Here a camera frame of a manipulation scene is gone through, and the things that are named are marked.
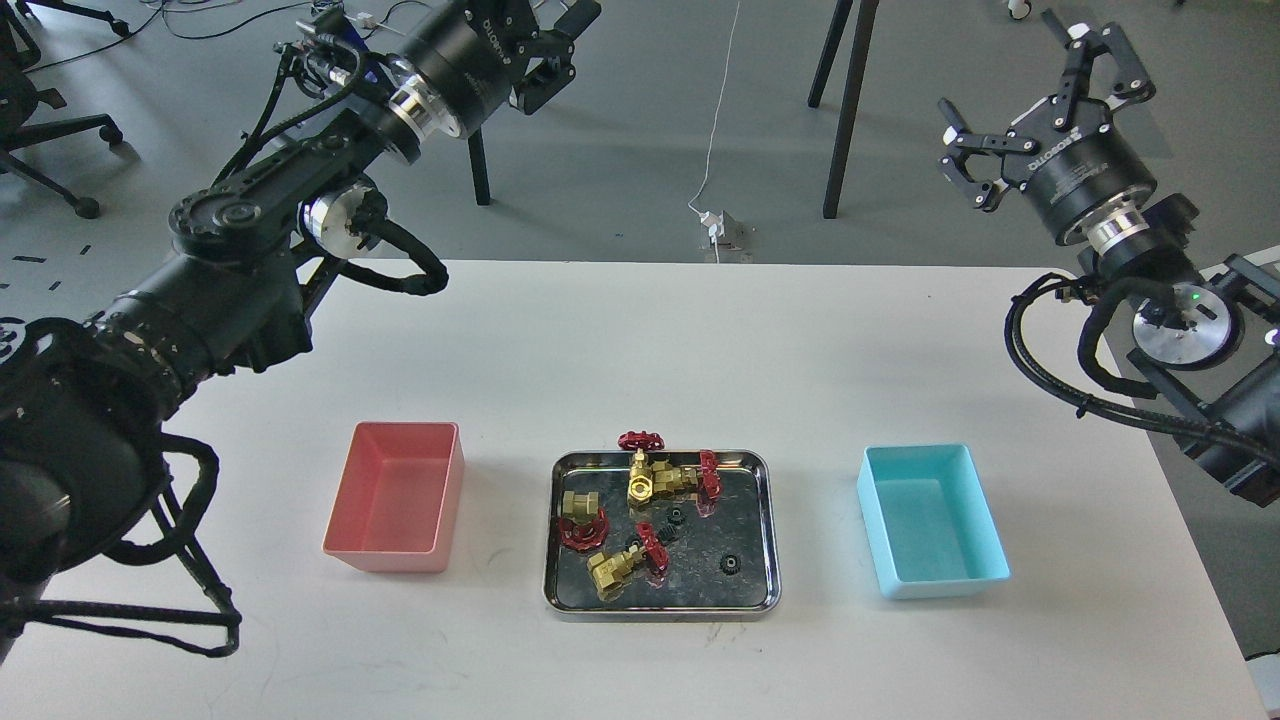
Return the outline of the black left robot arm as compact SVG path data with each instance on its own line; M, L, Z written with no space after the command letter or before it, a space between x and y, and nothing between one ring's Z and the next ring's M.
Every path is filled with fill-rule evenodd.
M206 443L164 423L212 375L265 372L312 347L335 279L442 292L442 260L388 217L367 176L419 159L435 132L465 138L486 201L483 123L530 115L576 76L596 1L552 27L530 1L443 1L392 53L339 4L283 44L271 94L239 151L178 201L175 254L91 318L3 319L3 651L31 624L136 639L145 623L220 628L242 616L196 532L218 484Z

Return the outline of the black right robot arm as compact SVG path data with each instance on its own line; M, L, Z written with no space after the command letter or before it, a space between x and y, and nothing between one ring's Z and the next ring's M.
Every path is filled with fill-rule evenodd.
M1185 254L1197 206L1181 193L1155 200L1157 182L1121 136L1115 114L1155 95L1123 28L1043 20L1066 61L1055 91L1001 135L978 135L940 101L948 128L945 177L980 211L1007 191L1028 199L1061 246L1080 245L1082 275L1050 273L1012 299L1004 338L1016 369L1078 416L1096 416L1178 438L1180 448L1230 493L1258 506L1277 500L1277 352L1221 396L1204 400L1179 374L1217 366L1239 348L1244 315L1277 324L1277 277L1245 258L1204 275ZM1076 345L1082 370L1103 391L1166 398L1147 413L1070 386L1030 354L1027 309L1047 293L1091 310Z

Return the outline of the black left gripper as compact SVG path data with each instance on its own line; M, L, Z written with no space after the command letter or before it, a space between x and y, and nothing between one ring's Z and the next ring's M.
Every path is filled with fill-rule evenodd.
M554 24L538 28L557 6ZM387 109L417 141L467 138L503 105L530 117L576 76L556 46L600 14L599 1L445 1L387 55Z

